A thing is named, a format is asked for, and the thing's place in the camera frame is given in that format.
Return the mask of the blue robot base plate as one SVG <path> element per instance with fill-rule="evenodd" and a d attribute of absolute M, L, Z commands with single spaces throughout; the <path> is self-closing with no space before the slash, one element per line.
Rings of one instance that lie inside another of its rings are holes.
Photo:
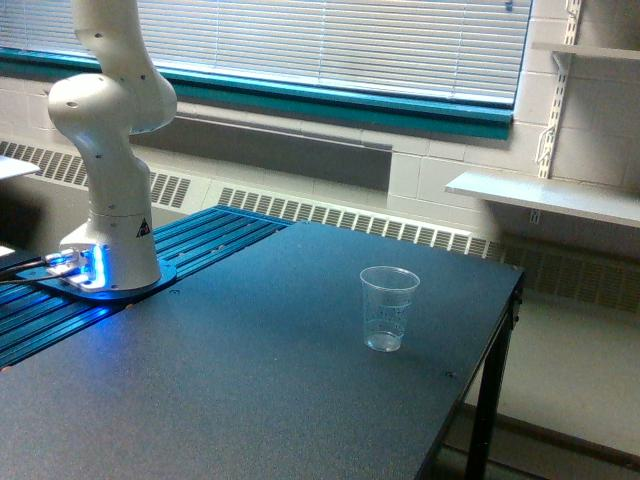
<path fill-rule="evenodd" d="M 26 284 L 37 289 L 44 289 L 50 293 L 57 293 L 69 298 L 80 299 L 98 303 L 135 303 L 149 297 L 177 281 L 177 271 L 170 262 L 160 262 L 161 277 L 152 285 L 130 290 L 105 290 L 105 291 L 83 291 L 76 286 L 65 282 L 63 279 L 45 279 L 45 269 L 37 267 L 19 272 L 15 280 L 10 280 L 10 284 Z"/>

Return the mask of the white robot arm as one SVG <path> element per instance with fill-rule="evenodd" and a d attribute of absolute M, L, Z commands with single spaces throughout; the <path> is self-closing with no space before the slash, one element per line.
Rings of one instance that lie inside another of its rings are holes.
<path fill-rule="evenodd" d="M 177 96 L 146 50 L 136 2 L 75 1 L 72 14 L 76 37 L 101 70 L 56 82 L 48 112 L 83 160 L 89 213 L 60 243 L 74 260 L 50 271 L 84 292 L 142 289 L 158 282 L 161 270 L 150 170 L 130 138 L 168 125 Z"/>

